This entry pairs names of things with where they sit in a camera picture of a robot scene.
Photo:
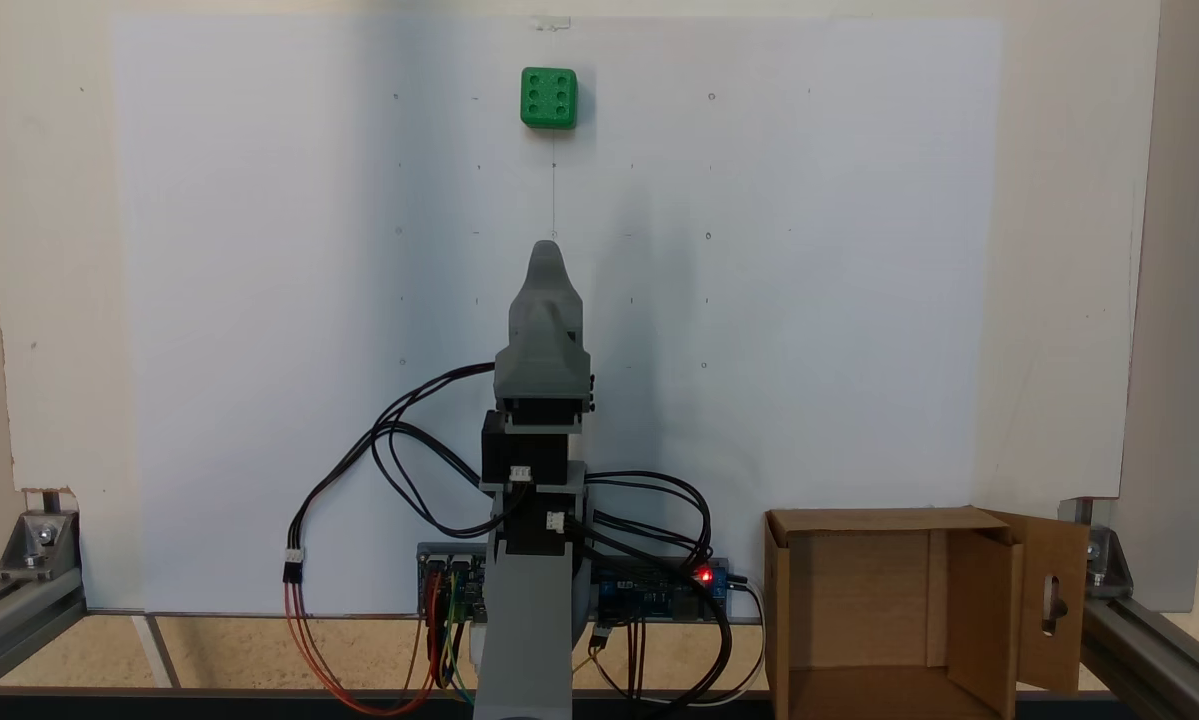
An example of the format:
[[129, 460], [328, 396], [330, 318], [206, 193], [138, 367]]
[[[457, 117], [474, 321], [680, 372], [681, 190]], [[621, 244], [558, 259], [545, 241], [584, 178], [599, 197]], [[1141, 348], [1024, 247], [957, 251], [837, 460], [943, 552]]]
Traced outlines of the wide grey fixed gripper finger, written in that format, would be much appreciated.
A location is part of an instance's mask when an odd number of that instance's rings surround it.
[[529, 311], [540, 304], [558, 309], [564, 333], [572, 341], [584, 341], [584, 301], [573, 288], [561, 247], [554, 240], [541, 240], [532, 246], [525, 282], [511, 302], [512, 338], [528, 328]]

